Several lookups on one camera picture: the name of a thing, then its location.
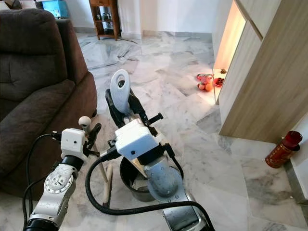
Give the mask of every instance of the cabinet door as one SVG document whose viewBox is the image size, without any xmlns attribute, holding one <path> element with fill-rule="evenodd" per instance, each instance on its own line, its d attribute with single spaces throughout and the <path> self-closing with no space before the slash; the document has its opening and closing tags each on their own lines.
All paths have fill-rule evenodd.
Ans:
<svg viewBox="0 0 308 231">
<path fill-rule="evenodd" d="M 265 37 L 281 0 L 237 0 L 240 2 L 261 35 Z"/>
<path fill-rule="evenodd" d="M 215 25 L 212 32 L 214 58 L 216 60 L 219 45 L 227 23 L 232 0 L 220 0 L 217 7 Z"/>
<path fill-rule="evenodd" d="M 221 124 L 224 124 L 260 46 L 259 37 L 247 21 L 219 95 Z"/>
</svg>

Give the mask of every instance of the marble floor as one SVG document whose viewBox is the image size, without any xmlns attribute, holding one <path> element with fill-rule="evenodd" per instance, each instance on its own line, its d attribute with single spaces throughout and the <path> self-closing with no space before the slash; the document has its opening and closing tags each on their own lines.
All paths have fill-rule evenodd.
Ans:
<svg viewBox="0 0 308 231">
<path fill-rule="evenodd" d="M 161 112 L 154 126 L 170 142 L 184 169 L 184 183 L 207 210 L 217 231 L 304 231 L 307 224 L 292 198 L 284 169 L 272 169 L 264 157 L 274 144 L 218 135 L 221 123 L 213 92 L 200 92 L 195 75 L 211 73 L 211 37 L 174 37 L 170 33 L 143 40 L 98 41 L 78 34 L 87 66 L 98 92 L 98 115 L 102 123 L 97 140 L 100 150 L 114 137 L 116 126 L 104 99 L 113 73 L 126 69 L 131 87 L 149 117 Z M 167 231 L 161 211 L 131 216 L 110 216 L 89 203 L 82 168 L 61 231 Z M 112 208 L 145 205 L 132 197 L 119 176 L 119 161 L 113 162 Z M 92 176 L 93 193 L 102 198 L 99 171 Z M 0 231 L 20 231 L 21 199 L 0 193 Z"/>
</svg>

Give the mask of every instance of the gray bucket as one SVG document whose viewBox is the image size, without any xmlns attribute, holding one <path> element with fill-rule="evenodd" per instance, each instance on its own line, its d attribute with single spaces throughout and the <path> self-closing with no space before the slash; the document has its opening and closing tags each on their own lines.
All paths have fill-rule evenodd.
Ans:
<svg viewBox="0 0 308 231">
<path fill-rule="evenodd" d="M 140 187 L 138 189 L 133 188 L 133 184 L 136 178 L 140 178 L 140 175 L 142 176 L 142 174 L 135 168 L 135 166 L 124 157 L 120 165 L 120 176 L 123 183 L 126 185 L 126 187 L 129 188 L 137 200 L 143 202 L 153 201 L 154 198 L 151 196 L 147 187 Z"/>
</svg>

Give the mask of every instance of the sofa cushion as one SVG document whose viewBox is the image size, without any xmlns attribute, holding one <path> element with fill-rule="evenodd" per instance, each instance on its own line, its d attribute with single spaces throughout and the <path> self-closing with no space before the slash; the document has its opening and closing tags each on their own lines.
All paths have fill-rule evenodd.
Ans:
<svg viewBox="0 0 308 231">
<path fill-rule="evenodd" d="M 13 110 L 20 102 L 0 99 L 0 122 Z"/>
<path fill-rule="evenodd" d="M 74 27 L 68 19 L 56 20 L 66 58 L 67 78 L 78 84 L 87 74 L 88 68 L 83 58 Z"/>
<path fill-rule="evenodd" d="M 0 178 L 5 177 L 26 156 L 37 136 L 73 92 L 71 80 L 33 92 L 0 122 Z"/>
<path fill-rule="evenodd" d="M 61 35 L 51 13 L 1 11 L 0 28 L 0 98 L 22 101 L 67 79 Z"/>
</svg>

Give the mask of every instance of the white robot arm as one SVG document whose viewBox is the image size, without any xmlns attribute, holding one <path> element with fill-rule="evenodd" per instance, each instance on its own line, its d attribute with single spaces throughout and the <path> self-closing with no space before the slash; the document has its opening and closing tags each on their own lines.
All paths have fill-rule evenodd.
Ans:
<svg viewBox="0 0 308 231">
<path fill-rule="evenodd" d="M 98 204 L 90 189 L 90 177 L 100 162 L 109 160 L 107 155 L 94 162 L 88 171 L 86 192 L 90 202 L 98 210 L 111 215 L 138 214 L 162 209 L 171 231 L 213 231 L 214 227 L 204 208 L 193 201 L 184 189 L 183 171 L 175 159 L 171 146 L 168 143 L 162 144 L 157 131 L 150 126 L 162 119 L 162 115 L 159 113 L 148 119 L 140 101 L 130 89 L 129 76 L 125 70 L 119 70 L 114 74 L 110 89 L 106 91 L 105 96 L 111 117 L 119 127 L 115 132 L 116 138 L 111 149 L 132 164 L 134 160 L 138 160 L 141 165 L 137 169 L 147 176 L 150 194 L 161 204 L 123 210 Z M 169 166 L 165 152 L 175 162 L 179 171 Z"/>
<path fill-rule="evenodd" d="M 67 213 L 69 199 L 76 188 L 78 171 L 86 164 L 89 154 L 96 154 L 88 145 L 94 143 L 101 125 L 98 124 L 96 130 L 90 132 L 90 122 L 90 118 L 83 116 L 79 123 L 84 130 L 67 128 L 62 131 L 63 160 L 45 179 L 43 195 L 24 231 L 58 231 L 60 228 Z"/>
</svg>

